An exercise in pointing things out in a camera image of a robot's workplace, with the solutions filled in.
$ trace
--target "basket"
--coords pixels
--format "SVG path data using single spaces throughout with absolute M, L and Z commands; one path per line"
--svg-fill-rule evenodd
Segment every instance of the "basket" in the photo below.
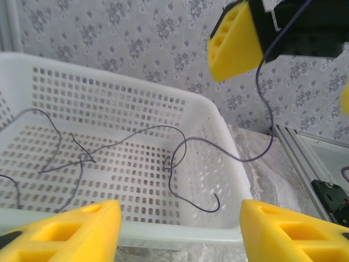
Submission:
M 120 141 L 140 129 L 167 124 L 186 137 L 206 138 L 238 156 L 216 106 L 194 93 L 123 75 L 19 53 L 0 55 L 0 124 L 20 111 L 48 113 L 63 135 L 52 163 L 76 161 L 82 153 L 69 133 L 87 150 Z M 86 163 L 80 187 L 68 209 L 118 199 L 123 225 L 120 246 L 182 249 L 194 243 L 242 242 L 240 205 L 250 199 L 250 183 L 237 162 L 199 141 L 175 168 L 172 188 L 205 213 L 169 192 L 163 161 L 183 141 L 175 130 L 158 128 L 96 153 Z M 30 220 L 52 215 L 71 196 L 79 165 L 46 174 L 38 172 L 56 150 L 58 136 L 43 115 L 29 112 L 0 133 L 0 174 L 19 182 L 21 211 Z M 183 155 L 184 146 L 176 154 Z M 16 208 L 11 181 L 0 179 L 0 207 Z

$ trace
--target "floral wallpaper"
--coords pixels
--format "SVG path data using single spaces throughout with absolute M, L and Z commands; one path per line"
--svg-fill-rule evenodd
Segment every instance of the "floral wallpaper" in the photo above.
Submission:
M 16 0 L 25 53 L 202 94 L 227 123 L 265 132 L 270 122 L 255 90 L 255 71 L 217 83 L 208 70 L 206 41 L 226 3 Z M 349 144 L 348 118 L 339 107 L 348 49 L 336 59 L 284 56 L 264 66 L 261 87 L 277 124 Z

